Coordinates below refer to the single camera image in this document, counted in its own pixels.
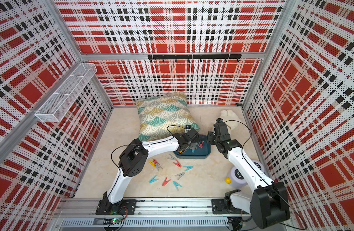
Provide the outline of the teal clothespin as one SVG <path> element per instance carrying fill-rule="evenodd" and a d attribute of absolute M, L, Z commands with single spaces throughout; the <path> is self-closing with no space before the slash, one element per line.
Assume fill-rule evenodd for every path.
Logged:
<path fill-rule="evenodd" d="M 182 187 L 178 182 L 173 181 L 173 185 L 175 186 L 176 190 L 179 191 L 179 189 Z"/>
<path fill-rule="evenodd" d="M 150 180 L 149 180 L 149 183 L 153 183 L 153 182 L 156 182 L 158 181 L 159 179 L 157 178 L 157 175 L 153 176 Z"/>
<path fill-rule="evenodd" d="M 193 166 L 184 166 L 184 171 L 186 172 L 186 171 L 189 171 L 189 170 L 191 170 L 193 168 Z"/>

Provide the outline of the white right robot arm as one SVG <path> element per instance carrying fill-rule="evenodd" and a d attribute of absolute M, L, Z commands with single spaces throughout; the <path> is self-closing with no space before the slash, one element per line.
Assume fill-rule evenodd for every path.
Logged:
<path fill-rule="evenodd" d="M 283 183 L 275 183 L 263 173 L 248 157 L 243 145 L 230 137 L 228 126 L 223 119 L 218 118 L 213 132 L 207 135 L 209 144 L 231 162 L 244 177 L 251 189 L 252 196 L 242 192 L 229 195 L 229 202 L 235 209 L 249 213 L 257 227 L 265 229 L 269 226 L 290 219 L 288 193 Z"/>

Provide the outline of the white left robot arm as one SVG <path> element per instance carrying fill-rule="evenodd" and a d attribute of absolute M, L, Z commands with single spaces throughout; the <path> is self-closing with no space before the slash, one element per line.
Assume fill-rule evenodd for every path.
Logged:
<path fill-rule="evenodd" d="M 166 138 L 154 141 L 140 141 L 134 139 L 119 156 L 118 173 L 109 190 L 103 194 L 103 199 L 98 204 L 100 212 L 109 213 L 118 209 L 124 193 L 132 179 L 139 174 L 149 158 L 156 155 L 174 152 L 185 152 L 191 144 L 195 143 L 200 134 L 192 129 L 188 132 L 172 134 Z"/>

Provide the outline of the teal plastic storage box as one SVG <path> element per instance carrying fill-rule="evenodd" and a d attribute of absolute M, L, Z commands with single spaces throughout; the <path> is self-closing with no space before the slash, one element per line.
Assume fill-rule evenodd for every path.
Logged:
<path fill-rule="evenodd" d="M 174 151 L 179 159 L 206 159 L 211 153 L 211 145 L 207 143 L 207 136 L 200 135 L 199 139 L 190 145 L 190 147 L 182 154 Z"/>

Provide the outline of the white plush teddy bear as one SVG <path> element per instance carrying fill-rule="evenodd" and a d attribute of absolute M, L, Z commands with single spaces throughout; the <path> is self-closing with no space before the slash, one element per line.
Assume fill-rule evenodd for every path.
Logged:
<path fill-rule="evenodd" d="M 229 132 L 236 129 L 240 122 L 238 115 L 232 110 L 222 110 L 220 112 L 220 118 L 226 123 Z"/>

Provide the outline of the teal yellow patterned pillow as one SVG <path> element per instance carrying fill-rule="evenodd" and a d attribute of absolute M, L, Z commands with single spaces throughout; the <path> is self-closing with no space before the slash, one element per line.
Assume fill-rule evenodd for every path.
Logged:
<path fill-rule="evenodd" d="M 135 103 L 140 119 L 140 141 L 158 140 L 184 132 L 186 125 L 191 125 L 191 129 L 196 131 L 201 130 L 188 109 L 187 97 L 182 91 Z"/>

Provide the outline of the green circuit board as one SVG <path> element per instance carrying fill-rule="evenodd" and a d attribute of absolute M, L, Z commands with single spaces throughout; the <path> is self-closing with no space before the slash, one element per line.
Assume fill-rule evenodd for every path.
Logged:
<path fill-rule="evenodd" d="M 104 226 L 120 225 L 122 222 L 121 218 L 105 218 L 103 221 Z"/>

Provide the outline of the metal base rail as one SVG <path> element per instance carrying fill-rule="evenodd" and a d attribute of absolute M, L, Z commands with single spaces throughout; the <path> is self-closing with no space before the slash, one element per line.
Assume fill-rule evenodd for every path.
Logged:
<path fill-rule="evenodd" d="M 55 213 L 56 230 L 66 228 L 100 228 L 124 231 L 127 228 L 222 227 L 241 225 L 243 230 L 256 230 L 245 211 L 228 210 L 223 198 L 126 198 L 121 210 L 111 215 L 97 215 L 98 198 L 63 200 Z M 105 218 L 121 218 L 120 225 L 104 226 Z"/>

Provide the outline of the black wall hook rail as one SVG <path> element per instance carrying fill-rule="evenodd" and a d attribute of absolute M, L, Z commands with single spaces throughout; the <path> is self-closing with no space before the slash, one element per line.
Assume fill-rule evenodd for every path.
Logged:
<path fill-rule="evenodd" d="M 242 58 L 242 54 L 175 54 L 175 55 L 161 55 L 154 54 L 148 55 L 149 60 L 239 60 Z"/>

